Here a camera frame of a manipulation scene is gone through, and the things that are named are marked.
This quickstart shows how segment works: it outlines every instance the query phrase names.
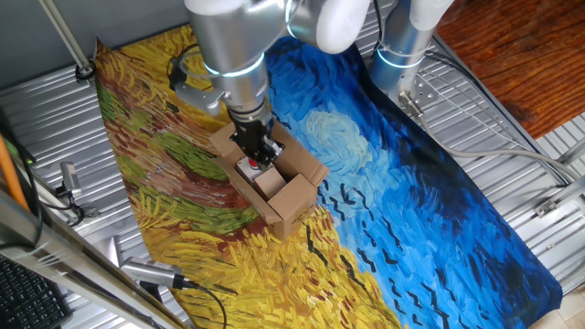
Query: open cardboard box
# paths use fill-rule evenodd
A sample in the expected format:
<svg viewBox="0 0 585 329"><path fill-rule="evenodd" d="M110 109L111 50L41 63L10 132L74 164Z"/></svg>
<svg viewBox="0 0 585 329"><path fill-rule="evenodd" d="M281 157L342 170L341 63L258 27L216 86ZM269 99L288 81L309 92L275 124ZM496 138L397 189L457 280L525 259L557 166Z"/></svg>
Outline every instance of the open cardboard box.
<svg viewBox="0 0 585 329"><path fill-rule="evenodd" d="M258 210L266 224L272 227L274 235L285 239L294 232L297 218L314 206L317 187L329 174L329 169L275 122L272 138L285 147L274 165L287 184L267 202L236 171L236 163L245 154L229 139L235 130L234 124L230 123L211 136L211 142L220 154L212 161L226 172L230 183Z"/></svg>

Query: wooden surface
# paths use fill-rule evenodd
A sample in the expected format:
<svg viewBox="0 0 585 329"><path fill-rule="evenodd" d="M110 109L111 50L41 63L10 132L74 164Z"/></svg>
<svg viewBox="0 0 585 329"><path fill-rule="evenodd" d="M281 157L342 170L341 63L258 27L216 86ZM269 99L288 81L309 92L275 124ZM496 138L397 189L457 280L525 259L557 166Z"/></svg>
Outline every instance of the wooden surface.
<svg viewBox="0 0 585 329"><path fill-rule="evenodd" d="M585 111L585 0L455 0L439 35L534 138Z"/></svg>
<svg viewBox="0 0 585 329"><path fill-rule="evenodd" d="M585 286L565 296L559 310L550 312L530 329L585 329Z"/></svg>

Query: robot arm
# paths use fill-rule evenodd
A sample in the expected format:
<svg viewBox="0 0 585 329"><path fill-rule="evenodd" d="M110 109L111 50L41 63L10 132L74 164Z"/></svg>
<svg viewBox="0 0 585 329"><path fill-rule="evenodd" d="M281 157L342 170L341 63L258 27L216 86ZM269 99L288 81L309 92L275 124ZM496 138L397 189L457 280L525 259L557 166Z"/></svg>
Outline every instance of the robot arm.
<svg viewBox="0 0 585 329"><path fill-rule="evenodd" d="M369 0L185 0L214 90L175 86L181 100L217 114L218 101L235 123L234 142L268 165L282 152L271 138L273 118L264 100L268 74L264 52L287 33L329 53L356 40Z"/></svg>
<svg viewBox="0 0 585 329"><path fill-rule="evenodd" d="M414 86L437 24L453 0L399 0L386 18L382 47L374 54L369 75L392 101Z"/></svg>

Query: keyboard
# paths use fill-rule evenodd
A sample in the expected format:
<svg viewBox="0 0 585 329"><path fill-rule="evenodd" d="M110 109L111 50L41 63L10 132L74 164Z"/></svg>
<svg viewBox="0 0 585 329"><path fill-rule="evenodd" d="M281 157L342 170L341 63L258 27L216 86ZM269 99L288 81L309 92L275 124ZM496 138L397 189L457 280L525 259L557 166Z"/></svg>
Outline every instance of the keyboard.
<svg viewBox="0 0 585 329"><path fill-rule="evenodd" d="M57 284L0 256L2 328L53 329L70 314Z"/></svg>

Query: small red object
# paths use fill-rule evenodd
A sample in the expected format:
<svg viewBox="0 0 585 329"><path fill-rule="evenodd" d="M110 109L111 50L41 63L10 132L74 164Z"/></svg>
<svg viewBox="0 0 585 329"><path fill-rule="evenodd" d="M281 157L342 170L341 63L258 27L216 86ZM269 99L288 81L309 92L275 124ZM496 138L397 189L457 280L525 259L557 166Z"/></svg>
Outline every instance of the small red object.
<svg viewBox="0 0 585 329"><path fill-rule="evenodd" d="M256 163L256 161L248 159L248 163L250 164L250 167L252 167L253 169L258 169L258 164Z"/></svg>

